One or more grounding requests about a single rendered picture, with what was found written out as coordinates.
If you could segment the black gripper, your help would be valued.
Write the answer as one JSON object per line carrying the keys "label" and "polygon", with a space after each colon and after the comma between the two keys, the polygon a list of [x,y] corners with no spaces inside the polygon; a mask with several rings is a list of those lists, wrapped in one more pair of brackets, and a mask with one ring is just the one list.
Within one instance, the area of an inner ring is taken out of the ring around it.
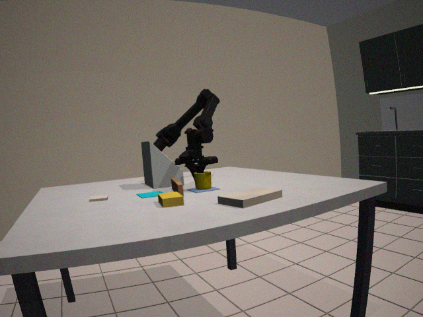
{"label": "black gripper", "polygon": [[[201,143],[188,145],[189,149],[192,149],[192,147],[196,148],[199,158],[195,158],[190,163],[183,163],[183,164],[185,164],[185,167],[187,167],[190,170],[192,177],[194,179],[195,172],[203,173],[206,165],[218,163],[218,158],[216,156],[214,157],[204,157],[204,155],[202,156],[202,148],[204,148],[204,146],[202,146]],[[174,164],[181,165],[182,163],[179,158],[176,158],[174,161]]]}

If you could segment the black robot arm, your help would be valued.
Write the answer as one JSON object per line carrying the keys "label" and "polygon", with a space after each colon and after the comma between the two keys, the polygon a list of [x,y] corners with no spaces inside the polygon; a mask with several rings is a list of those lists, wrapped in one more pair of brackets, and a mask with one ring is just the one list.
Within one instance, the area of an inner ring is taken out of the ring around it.
{"label": "black robot arm", "polygon": [[[202,109],[202,114],[194,120],[196,129],[187,128],[184,133],[187,135],[187,143],[210,143],[213,140],[212,116],[215,112],[217,104],[220,103],[219,98],[208,89],[204,89],[197,96],[196,103],[176,122],[164,127],[156,134],[158,140],[154,145],[162,151],[166,146],[171,147],[178,137],[180,137],[181,129],[186,126]],[[163,136],[163,137],[162,137]],[[193,159],[199,158],[195,147],[189,149],[186,147],[185,152],[178,156],[181,163],[190,163]]]}

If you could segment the yellow rectangular block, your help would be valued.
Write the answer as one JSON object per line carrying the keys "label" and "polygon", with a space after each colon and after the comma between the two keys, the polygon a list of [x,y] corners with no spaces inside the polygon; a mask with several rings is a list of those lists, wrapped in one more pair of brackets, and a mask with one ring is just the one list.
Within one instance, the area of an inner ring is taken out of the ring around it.
{"label": "yellow rectangular block", "polygon": [[184,205],[184,196],[178,192],[158,194],[158,200],[163,208]]}

